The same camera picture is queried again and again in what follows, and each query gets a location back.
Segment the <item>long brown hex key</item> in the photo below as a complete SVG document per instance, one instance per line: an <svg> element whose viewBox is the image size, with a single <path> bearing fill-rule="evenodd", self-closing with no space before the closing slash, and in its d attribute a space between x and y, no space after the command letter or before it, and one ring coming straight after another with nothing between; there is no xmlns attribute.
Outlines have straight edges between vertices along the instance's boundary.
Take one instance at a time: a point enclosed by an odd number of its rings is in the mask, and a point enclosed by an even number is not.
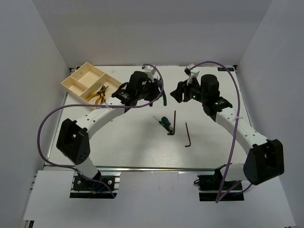
<svg viewBox="0 0 304 228"><path fill-rule="evenodd" d="M176 128L176 110L174 110L173 131L172 131L172 133L167 133L167 135L174 135L175 128Z"/></svg>

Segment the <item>yellow needle-nose pliers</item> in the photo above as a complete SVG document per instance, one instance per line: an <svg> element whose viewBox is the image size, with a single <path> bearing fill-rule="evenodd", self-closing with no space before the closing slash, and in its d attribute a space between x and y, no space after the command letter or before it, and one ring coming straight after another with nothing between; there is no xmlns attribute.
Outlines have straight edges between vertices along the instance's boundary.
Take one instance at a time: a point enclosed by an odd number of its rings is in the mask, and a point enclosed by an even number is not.
<svg viewBox="0 0 304 228"><path fill-rule="evenodd" d="M106 92L107 88L108 88L108 86L102 85L100 90L96 93L97 94L97 99L95 101L96 105L102 105L103 103L106 102L105 92Z"/></svg>

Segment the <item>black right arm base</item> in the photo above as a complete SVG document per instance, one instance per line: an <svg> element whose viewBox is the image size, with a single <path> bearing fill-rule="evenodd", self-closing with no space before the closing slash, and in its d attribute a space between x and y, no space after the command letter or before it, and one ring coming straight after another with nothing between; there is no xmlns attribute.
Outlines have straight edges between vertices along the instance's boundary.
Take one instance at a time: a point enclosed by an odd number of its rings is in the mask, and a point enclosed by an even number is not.
<svg viewBox="0 0 304 228"><path fill-rule="evenodd" d="M198 175L198 178L193 182L194 185L198 186L200 202L211 202L216 200L222 180L220 170L225 166L226 165L216 168L212 175ZM225 181L222 192L226 192L237 183L238 182L235 180ZM243 193L240 193L243 190L242 184L238 183L234 190L236 190L236 192L230 191L223 197L222 201L244 201L244 195Z"/></svg>

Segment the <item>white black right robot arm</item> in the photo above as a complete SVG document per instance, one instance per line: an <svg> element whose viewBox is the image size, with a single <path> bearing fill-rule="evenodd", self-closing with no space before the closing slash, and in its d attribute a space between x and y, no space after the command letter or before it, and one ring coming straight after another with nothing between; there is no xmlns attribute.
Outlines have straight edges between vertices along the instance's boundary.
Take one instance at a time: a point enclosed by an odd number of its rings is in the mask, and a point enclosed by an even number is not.
<svg viewBox="0 0 304 228"><path fill-rule="evenodd" d="M283 145L278 139L270 140L258 133L243 119L237 118L232 104L220 96L219 82L215 75L203 75L201 81L192 79L179 82L171 96L178 102L191 99L202 103L203 110L214 122L225 128L246 152L244 163L223 168L215 176L215 185L226 189L232 181L249 181L259 185L284 173Z"/></svg>

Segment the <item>green handled cutters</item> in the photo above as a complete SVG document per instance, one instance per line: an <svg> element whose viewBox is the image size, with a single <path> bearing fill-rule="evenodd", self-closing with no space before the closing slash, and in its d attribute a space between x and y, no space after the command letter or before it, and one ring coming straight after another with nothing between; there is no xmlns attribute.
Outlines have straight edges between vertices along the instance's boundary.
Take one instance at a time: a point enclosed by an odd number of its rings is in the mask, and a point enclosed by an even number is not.
<svg viewBox="0 0 304 228"><path fill-rule="evenodd" d="M160 82L159 88L161 89L161 96L162 96L162 99L163 99L163 106L166 106L167 105L167 96L166 96L166 93L164 91L163 82L162 81Z"/></svg>

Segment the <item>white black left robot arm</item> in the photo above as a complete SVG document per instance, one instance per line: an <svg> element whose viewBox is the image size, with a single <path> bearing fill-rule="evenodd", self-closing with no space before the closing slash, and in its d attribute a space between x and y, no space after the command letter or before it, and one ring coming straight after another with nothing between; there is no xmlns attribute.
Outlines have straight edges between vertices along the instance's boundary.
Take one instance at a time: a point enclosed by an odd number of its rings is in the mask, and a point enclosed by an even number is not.
<svg viewBox="0 0 304 228"><path fill-rule="evenodd" d="M105 101L103 107L94 109L77 120L67 118L62 122L56 147L75 165L84 184L91 190L99 187L101 173L90 159L90 139L113 119L135 108L138 101L147 101L148 106L158 100L162 82L154 77L156 70L143 66L135 71L129 82L121 84Z"/></svg>

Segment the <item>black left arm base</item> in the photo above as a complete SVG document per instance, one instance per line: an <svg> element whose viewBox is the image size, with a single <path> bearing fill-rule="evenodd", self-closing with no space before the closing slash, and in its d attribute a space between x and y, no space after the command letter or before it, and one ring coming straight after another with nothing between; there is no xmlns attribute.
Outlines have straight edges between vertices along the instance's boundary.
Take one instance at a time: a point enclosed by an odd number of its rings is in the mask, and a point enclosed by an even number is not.
<svg viewBox="0 0 304 228"><path fill-rule="evenodd" d="M103 172L100 180L104 182L108 188L101 183L92 182L84 179L79 174L74 174L70 198L72 199L114 199L118 193L120 183L119 172Z"/></svg>

